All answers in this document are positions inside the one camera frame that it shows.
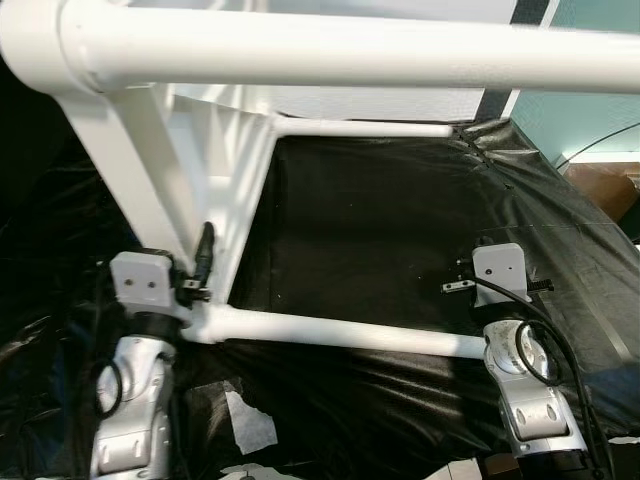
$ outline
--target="cable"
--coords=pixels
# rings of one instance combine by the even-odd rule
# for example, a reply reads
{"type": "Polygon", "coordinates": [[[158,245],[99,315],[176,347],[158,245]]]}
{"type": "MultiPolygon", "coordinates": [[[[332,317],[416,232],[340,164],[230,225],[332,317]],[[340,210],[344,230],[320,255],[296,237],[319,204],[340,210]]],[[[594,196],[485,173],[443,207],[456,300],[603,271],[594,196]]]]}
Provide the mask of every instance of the cable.
{"type": "Polygon", "coordinates": [[[104,368],[111,367],[111,370],[113,371],[113,375],[114,375],[114,377],[116,379],[116,386],[117,386],[116,401],[114,402],[113,406],[109,410],[106,410],[106,411],[102,410],[102,405],[100,403],[100,399],[98,398],[98,395],[96,393],[96,397],[95,397],[96,417],[98,417],[100,420],[105,420],[105,419],[111,417],[114,413],[116,413],[116,411],[120,407],[120,404],[122,403],[122,395],[123,395],[124,388],[123,388],[123,385],[122,385],[122,373],[120,372],[120,367],[118,367],[116,362],[114,362],[110,358],[103,359],[100,362],[96,362],[96,365],[94,365],[94,368],[97,368],[97,367],[102,366],[102,365],[104,365],[104,368]]]}
{"type": "MultiPolygon", "coordinates": [[[[554,358],[554,362],[556,364],[556,368],[558,369],[558,373],[556,374],[556,378],[547,378],[544,375],[542,375],[540,372],[538,372],[535,367],[529,363],[529,360],[527,359],[527,355],[524,352],[524,346],[523,346],[523,341],[522,341],[522,337],[524,334],[524,329],[527,327],[530,327],[533,324],[537,324],[540,327],[543,327],[543,329],[546,329],[546,332],[551,334],[552,336],[555,335],[555,332],[553,332],[551,329],[549,329],[549,327],[547,326],[546,323],[543,322],[537,322],[535,320],[529,320],[529,321],[525,321],[520,323],[520,325],[518,325],[518,328],[516,329],[516,350],[518,350],[518,355],[520,356],[520,360],[522,360],[522,363],[524,363],[524,366],[527,367],[527,370],[529,370],[529,373],[531,373],[531,375],[533,375],[533,377],[538,380],[539,382],[544,383],[545,385],[547,385],[548,387],[557,387],[558,385],[563,383],[563,376],[562,376],[562,370],[560,367],[560,362],[558,362],[557,360],[555,360],[554,358]]],[[[553,355],[551,354],[547,354],[548,357],[553,358],[553,355]]]]}
{"type": "Polygon", "coordinates": [[[573,155],[571,155],[569,158],[567,158],[564,162],[562,162],[560,165],[558,165],[556,167],[556,170],[560,170],[562,167],[564,167],[567,163],[569,163],[571,160],[573,160],[574,158],[576,158],[578,155],[580,155],[581,153],[586,152],[587,150],[589,150],[591,147],[593,147],[594,145],[597,145],[600,142],[604,142],[605,140],[613,137],[614,135],[618,135],[619,133],[622,132],[626,132],[627,130],[631,130],[634,127],[637,127],[638,125],[640,125],[640,122],[636,122],[634,124],[629,125],[628,127],[624,127],[621,128],[620,130],[616,130],[613,133],[610,133],[608,135],[605,135],[602,138],[599,138],[598,140],[596,140],[595,142],[590,143],[589,145],[587,145],[586,147],[584,147],[581,150],[578,150],[576,153],[574,153],[573,155]]]}
{"type": "MultiPolygon", "coordinates": [[[[593,460],[593,465],[595,469],[599,469],[600,468],[600,457],[598,455],[598,451],[596,449],[596,445],[595,445],[595,441],[593,438],[593,428],[595,427],[595,430],[598,433],[598,436],[602,439],[604,438],[606,440],[606,436],[604,435],[604,432],[602,430],[602,426],[600,425],[600,422],[597,420],[596,414],[595,414],[595,410],[593,409],[593,406],[591,405],[591,401],[590,401],[590,396],[587,392],[587,389],[584,385],[584,381],[582,379],[582,375],[580,374],[580,367],[578,365],[578,359],[573,351],[573,349],[571,348],[571,345],[569,344],[569,342],[567,341],[567,339],[565,338],[565,336],[563,335],[563,333],[553,324],[553,321],[551,320],[551,317],[549,317],[549,315],[547,315],[545,312],[543,312],[542,310],[540,310],[538,307],[536,307],[535,305],[527,302],[525,299],[519,297],[518,295],[516,295],[515,293],[511,292],[510,290],[507,290],[506,288],[503,288],[499,285],[496,285],[495,283],[489,282],[483,278],[473,278],[473,280],[476,282],[476,284],[478,285],[482,285],[484,287],[487,287],[497,293],[500,293],[502,295],[504,295],[505,297],[509,298],[510,300],[522,305],[525,309],[527,309],[529,312],[534,313],[538,318],[540,318],[543,321],[539,321],[539,320],[528,320],[526,323],[529,323],[530,325],[544,325],[544,327],[542,327],[546,333],[549,333],[551,335],[551,337],[553,338],[554,342],[556,342],[556,344],[558,345],[558,347],[560,348],[560,351],[562,352],[562,354],[564,355],[564,357],[567,360],[567,363],[569,364],[569,368],[571,369],[571,373],[573,374],[573,378],[576,384],[576,390],[578,393],[578,401],[580,403],[580,411],[582,413],[582,421],[584,423],[585,426],[585,437],[586,437],[586,443],[587,443],[587,449],[589,450],[589,453],[591,454],[592,460],[593,460]]],[[[518,336],[521,336],[522,334],[522,330],[520,330],[519,332],[520,335],[518,335],[518,332],[516,334],[516,338],[518,336]]],[[[521,356],[521,359],[523,360],[523,363],[525,364],[525,366],[527,367],[527,370],[529,370],[529,372],[538,380],[542,381],[545,384],[548,384],[547,382],[549,382],[549,379],[544,378],[542,375],[540,375],[540,373],[538,371],[535,370],[535,368],[533,368],[533,365],[530,364],[530,362],[526,359],[526,356],[523,355],[524,351],[522,350],[522,348],[520,348],[518,350],[518,354],[521,356]]],[[[605,450],[605,454],[607,456],[607,463],[608,463],[608,467],[609,467],[609,471],[611,472],[612,478],[614,477],[614,465],[613,465],[613,456],[611,455],[611,450],[609,447],[609,443],[608,442],[604,442],[602,445],[603,449],[605,450]]]]}
{"type": "Polygon", "coordinates": [[[187,459],[185,458],[184,451],[182,450],[182,435],[180,433],[178,400],[176,399],[175,395],[173,395],[169,400],[169,410],[169,421],[171,422],[171,431],[173,432],[176,454],[178,455],[178,460],[180,461],[182,470],[184,470],[183,473],[186,477],[186,480],[191,480],[189,465],[187,464],[187,459]]]}

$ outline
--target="white metal frame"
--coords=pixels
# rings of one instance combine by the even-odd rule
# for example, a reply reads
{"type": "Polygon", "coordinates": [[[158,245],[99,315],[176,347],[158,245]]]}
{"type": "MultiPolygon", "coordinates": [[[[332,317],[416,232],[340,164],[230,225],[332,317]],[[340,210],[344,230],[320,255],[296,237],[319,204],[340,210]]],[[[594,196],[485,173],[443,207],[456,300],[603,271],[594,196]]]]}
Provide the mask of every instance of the white metal frame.
{"type": "Polygon", "coordinates": [[[640,38],[530,27],[4,0],[0,48],[58,101],[144,245],[187,269],[216,228],[213,304],[187,339],[319,343],[481,358],[484,341],[226,305],[275,142],[446,137],[442,125],[285,118],[264,85],[460,86],[640,93],[640,38]]]}

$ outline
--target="black tarp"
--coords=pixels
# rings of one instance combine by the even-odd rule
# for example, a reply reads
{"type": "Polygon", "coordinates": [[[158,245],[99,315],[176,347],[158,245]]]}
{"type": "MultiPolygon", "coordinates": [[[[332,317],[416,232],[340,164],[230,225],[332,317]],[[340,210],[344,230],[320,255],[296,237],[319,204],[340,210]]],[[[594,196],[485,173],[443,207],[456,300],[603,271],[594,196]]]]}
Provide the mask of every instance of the black tarp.
{"type": "MultiPolygon", "coordinates": [[[[508,122],[456,132],[281,139],[230,303],[479,335],[468,295],[439,285],[479,237],[514,241],[529,276],[556,285],[540,300],[574,345],[607,433],[640,434],[637,251],[508,122]]],[[[89,372],[123,321],[97,263],[135,246],[77,141],[2,229],[3,477],[86,475],[89,372]]],[[[194,479],[249,462],[309,479],[418,479],[507,449],[497,390],[474,360],[227,341],[180,345],[175,371],[194,479]],[[273,417],[277,445],[241,455],[229,385],[273,417]]]]}

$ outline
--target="teal wall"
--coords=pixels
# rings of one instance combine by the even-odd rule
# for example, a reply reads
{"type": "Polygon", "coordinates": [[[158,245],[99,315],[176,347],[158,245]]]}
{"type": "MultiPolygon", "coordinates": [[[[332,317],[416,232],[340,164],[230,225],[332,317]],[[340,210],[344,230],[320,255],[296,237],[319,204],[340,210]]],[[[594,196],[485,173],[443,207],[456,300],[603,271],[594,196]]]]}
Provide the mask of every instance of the teal wall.
{"type": "MultiPolygon", "coordinates": [[[[640,0],[560,0],[552,27],[640,33],[640,0]]],[[[555,163],[591,142],[640,122],[640,95],[602,95],[523,91],[512,118],[555,163]]],[[[640,139],[620,137],[620,148],[640,148],[640,139]]]]}

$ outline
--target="white pipe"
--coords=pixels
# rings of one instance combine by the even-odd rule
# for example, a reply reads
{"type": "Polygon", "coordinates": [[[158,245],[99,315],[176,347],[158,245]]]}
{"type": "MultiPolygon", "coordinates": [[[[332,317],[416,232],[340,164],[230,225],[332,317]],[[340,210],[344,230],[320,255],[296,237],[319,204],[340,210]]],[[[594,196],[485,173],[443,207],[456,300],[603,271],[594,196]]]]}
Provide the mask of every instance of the white pipe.
{"type": "Polygon", "coordinates": [[[78,73],[107,87],[157,81],[640,93],[640,36],[629,34],[70,0],[62,37],[78,73]]]}
{"type": "Polygon", "coordinates": [[[583,152],[569,163],[640,163],[640,152],[583,152]]]}
{"type": "Polygon", "coordinates": [[[449,125],[359,122],[349,120],[316,120],[277,117],[278,136],[313,135],[323,137],[450,137],[449,125]]]}
{"type": "Polygon", "coordinates": [[[483,358],[486,346],[480,337],[237,310],[228,305],[207,306],[205,313],[206,324],[183,331],[186,340],[207,344],[230,338],[269,340],[475,359],[483,358]]]}

